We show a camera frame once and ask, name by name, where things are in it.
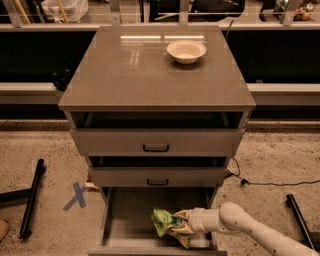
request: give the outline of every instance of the bottom drawer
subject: bottom drawer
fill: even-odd
[[[214,234],[194,234],[188,250],[171,237],[159,238],[151,221],[154,207],[175,213],[208,207],[205,188],[111,188],[106,193],[105,217],[94,255],[227,255],[215,248]]]

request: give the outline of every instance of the open drawer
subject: open drawer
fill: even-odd
[[[76,129],[81,155],[233,156],[243,131]]]
[[[95,185],[115,187],[221,186],[225,158],[100,157],[89,175]]]
[[[216,250],[214,234],[194,234],[189,250],[171,236],[159,238],[151,221],[154,207],[175,213],[208,208],[206,188],[104,188],[106,208],[94,255],[227,255]]]
[[[89,129],[238,129],[243,111],[98,111],[70,112],[76,128]]]

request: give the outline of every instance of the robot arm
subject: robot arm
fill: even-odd
[[[184,210],[176,213],[175,216],[186,220],[185,227],[175,229],[176,232],[222,234],[243,232],[251,236],[272,255],[319,256],[316,251],[253,219],[244,209],[234,203],[224,203],[219,209]]]

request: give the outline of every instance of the black metal bar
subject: black metal bar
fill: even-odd
[[[34,2],[32,0],[26,0],[25,2],[28,5],[28,9],[31,14],[31,19],[33,19],[34,22],[36,22],[36,23],[41,23],[39,15],[36,10],[36,6],[34,5]]]
[[[36,3],[37,3],[37,5],[38,5],[39,11],[40,11],[40,13],[41,13],[44,21],[45,21],[46,23],[48,23],[49,20],[48,20],[48,18],[47,18],[47,14],[46,14],[46,13],[44,12],[44,10],[43,10],[41,1],[40,1],[40,0],[36,0]]]
[[[292,209],[293,214],[299,224],[301,233],[306,240],[307,246],[309,246],[311,249],[316,250],[315,242],[312,238],[312,235],[310,234],[310,231],[308,229],[308,226],[300,212],[299,206],[294,199],[294,196],[292,194],[287,195],[287,205]]]
[[[32,187],[31,187],[31,194],[30,194],[30,197],[27,202],[27,207],[26,207],[26,210],[25,210],[25,213],[23,216],[22,225],[21,225],[21,229],[20,229],[20,238],[22,238],[22,239],[28,239],[31,235],[31,231],[29,229],[30,220],[31,220],[31,216],[32,216],[33,208],[34,208],[34,203],[36,200],[36,195],[37,195],[37,190],[38,190],[39,183],[40,183],[40,178],[41,178],[42,174],[45,173],[45,170],[46,169],[44,167],[44,160],[39,159],[36,171],[34,173],[34,178],[33,178]]]
[[[144,0],[139,0],[139,5],[140,5],[140,19],[141,22],[144,22]]]
[[[13,192],[7,192],[0,194],[0,203],[15,201],[18,199],[28,198],[30,195],[31,189],[23,189]]]

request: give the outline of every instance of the floor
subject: floor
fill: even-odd
[[[296,183],[320,179],[320,123],[250,122],[236,159],[241,177],[251,183]],[[75,195],[73,185],[87,180],[87,164],[79,155],[66,121],[0,122],[0,193],[31,186],[38,159],[46,165],[35,203],[32,235],[19,239],[25,202],[0,204],[0,219],[10,223],[0,242],[0,255],[86,255],[95,247],[103,214],[103,201],[95,190],[84,192],[86,206],[64,210]],[[238,172],[236,163],[230,169]],[[218,190],[214,205],[234,202],[258,221],[296,240],[302,235],[286,195],[293,194],[308,227],[320,231],[320,183],[300,186],[240,185],[229,177]],[[219,250],[231,256],[269,255],[247,235],[217,234]]]

